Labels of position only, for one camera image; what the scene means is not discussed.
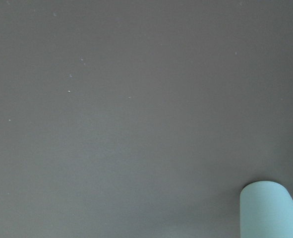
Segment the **light green cup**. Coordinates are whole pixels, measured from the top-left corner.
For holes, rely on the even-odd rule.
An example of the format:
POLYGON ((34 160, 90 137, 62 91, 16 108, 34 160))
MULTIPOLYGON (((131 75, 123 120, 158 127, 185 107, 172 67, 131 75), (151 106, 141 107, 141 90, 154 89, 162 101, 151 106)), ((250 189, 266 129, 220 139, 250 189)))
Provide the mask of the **light green cup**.
POLYGON ((241 238, 293 238, 293 199, 284 186, 253 182, 239 201, 241 238))

